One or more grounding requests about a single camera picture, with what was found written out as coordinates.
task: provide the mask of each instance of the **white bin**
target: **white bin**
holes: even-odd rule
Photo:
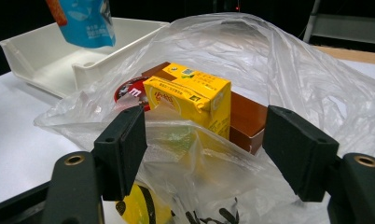
[[[114,47],[84,49],[67,43],[56,23],[0,42],[11,71],[57,96],[65,97],[99,80],[132,50],[146,44],[167,22],[113,18]]]

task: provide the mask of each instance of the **yellow box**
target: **yellow box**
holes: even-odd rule
[[[144,86],[150,108],[162,98],[181,117],[229,139],[230,81],[171,63],[146,80]]]

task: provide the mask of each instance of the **table surface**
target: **table surface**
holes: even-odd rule
[[[353,49],[336,49],[324,46],[315,46],[324,53],[330,54],[337,59],[360,63],[375,63],[375,53]]]
[[[375,78],[375,64],[344,62]],[[11,72],[0,76],[0,202],[49,181],[55,161],[79,150],[63,136],[33,124],[59,100]],[[107,223],[123,223],[115,203],[104,203],[104,211]]]

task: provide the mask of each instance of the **plastic bag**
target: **plastic bag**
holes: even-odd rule
[[[130,195],[116,202],[116,209],[127,223],[172,223],[171,208],[148,188],[134,184]]]
[[[164,62],[227,78],[249,99],[294,110],[339,141],[341,156],[375,152],[375,80],[240,13],[173,22],[103,80],[62,99],[35,124],[91,150],[118,111],[113,96],[119,85]],[[200,218],[225,223],[220,211],[234,220],[238,211],[239,223],[328,223],[327,201],[300,202],[263,151],[252,157],[191,122],[150,113],[149,147],[137,179],[172,207],[177,223]]]

